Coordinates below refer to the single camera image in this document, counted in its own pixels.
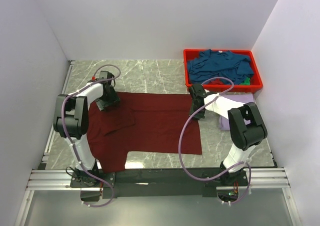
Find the dark red t-shirt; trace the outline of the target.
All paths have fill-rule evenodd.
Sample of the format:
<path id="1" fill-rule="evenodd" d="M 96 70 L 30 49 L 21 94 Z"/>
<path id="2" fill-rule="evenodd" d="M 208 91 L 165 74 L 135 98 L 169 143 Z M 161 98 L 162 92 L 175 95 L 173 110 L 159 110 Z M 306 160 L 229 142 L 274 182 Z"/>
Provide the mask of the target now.
<path id="1" fill-rule="evenodd" d="M 120 102 L 88 111 L 87 139 L 103 172 L 125 169 L 130 151 L 177 153 L 192 99 L 187 94 L 119 92 Z"/>

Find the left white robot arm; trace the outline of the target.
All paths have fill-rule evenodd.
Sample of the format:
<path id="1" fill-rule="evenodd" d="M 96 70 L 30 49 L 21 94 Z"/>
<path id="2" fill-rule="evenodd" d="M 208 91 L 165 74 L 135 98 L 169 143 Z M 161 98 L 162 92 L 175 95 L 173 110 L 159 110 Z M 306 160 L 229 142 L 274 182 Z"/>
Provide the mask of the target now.
<path id="1" fill-rule="evenodd" d="M 83 89 L 69 95 L 59 94 L 56 98 L 53 129 L 69 143 L 76 159 L 71 178 L 89 187 L 101 182 L 97 160 L 87 139 L 89 108 L 93 103 L 105 111 L 120 102 L 115 91 L 115 79 L 111 72 L 100 71 L 99 76 L 93 77 Z"/>

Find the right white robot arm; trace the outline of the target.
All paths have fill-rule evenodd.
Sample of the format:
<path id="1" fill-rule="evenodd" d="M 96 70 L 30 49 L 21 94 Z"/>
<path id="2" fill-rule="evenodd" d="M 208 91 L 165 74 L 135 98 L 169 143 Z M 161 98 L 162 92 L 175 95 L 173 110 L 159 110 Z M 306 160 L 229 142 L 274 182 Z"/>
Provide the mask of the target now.
<path id="1" fill-rule="evenodd" d="M 199 120 L 206 111 L 225 118 L 229 124 L 232 146 L 220 164 L 219 181 L 231 185 L 240 176 L 250 153 L 267 137 L 267 129 L 254 102 L 242 103 L 219 93 L 206 91 L 201 84 L 188 89 L 191 95 L 190 116 Z"/>

